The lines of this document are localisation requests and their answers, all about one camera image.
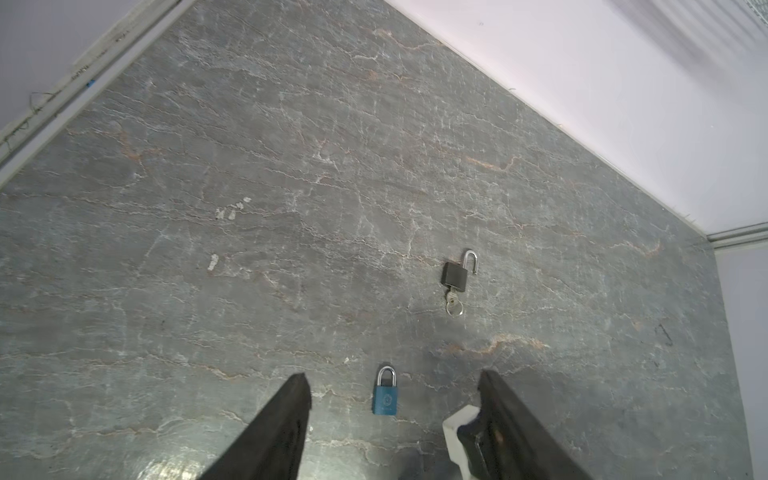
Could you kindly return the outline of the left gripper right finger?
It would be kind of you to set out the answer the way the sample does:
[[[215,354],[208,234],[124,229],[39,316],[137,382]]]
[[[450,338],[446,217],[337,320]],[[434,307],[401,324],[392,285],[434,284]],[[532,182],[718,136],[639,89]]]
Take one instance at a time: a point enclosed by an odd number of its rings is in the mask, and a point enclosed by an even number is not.
[[[470,472],[477,479],[588,479],[523,401],[493,370],[481,372],[477,418],[461,426]]]

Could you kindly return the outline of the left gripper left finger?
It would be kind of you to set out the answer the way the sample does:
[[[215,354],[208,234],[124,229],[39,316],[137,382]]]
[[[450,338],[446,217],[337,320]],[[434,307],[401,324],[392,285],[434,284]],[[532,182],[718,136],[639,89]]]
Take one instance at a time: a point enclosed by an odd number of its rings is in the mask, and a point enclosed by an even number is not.
[[[311,391],[306,375],[291,375],[201,477],[296,479],[311,407]]]

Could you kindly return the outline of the blue padlock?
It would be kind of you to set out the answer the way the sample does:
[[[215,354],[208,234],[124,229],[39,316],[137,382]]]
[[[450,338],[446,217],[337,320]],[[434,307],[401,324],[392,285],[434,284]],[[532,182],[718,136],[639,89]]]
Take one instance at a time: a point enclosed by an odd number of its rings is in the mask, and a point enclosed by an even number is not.
[[[391,365],[382,366],[373,389],[372,413],[395,416],[398,407],[397,373]]]

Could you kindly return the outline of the silver key with ring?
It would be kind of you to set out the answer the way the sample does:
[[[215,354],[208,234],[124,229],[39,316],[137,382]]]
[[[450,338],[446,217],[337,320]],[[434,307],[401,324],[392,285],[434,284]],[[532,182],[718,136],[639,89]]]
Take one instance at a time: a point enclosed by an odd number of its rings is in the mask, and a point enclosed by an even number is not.
[[[449,316],[460,317],[464,314],[464,305],[456,290],[449,288],[446,292],[445,300],[445,310]]]

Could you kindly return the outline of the black padlock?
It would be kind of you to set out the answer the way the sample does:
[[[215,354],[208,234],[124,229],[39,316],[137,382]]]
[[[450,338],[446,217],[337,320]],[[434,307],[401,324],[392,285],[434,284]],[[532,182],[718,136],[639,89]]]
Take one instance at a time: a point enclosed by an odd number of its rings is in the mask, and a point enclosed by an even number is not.
[[[466,291],[469,273],[478,273],[478,256],[472,249],[467,249],[461,256],[461,261],[446,262],[443,267],[441,284],[453,291],[463,293]]]

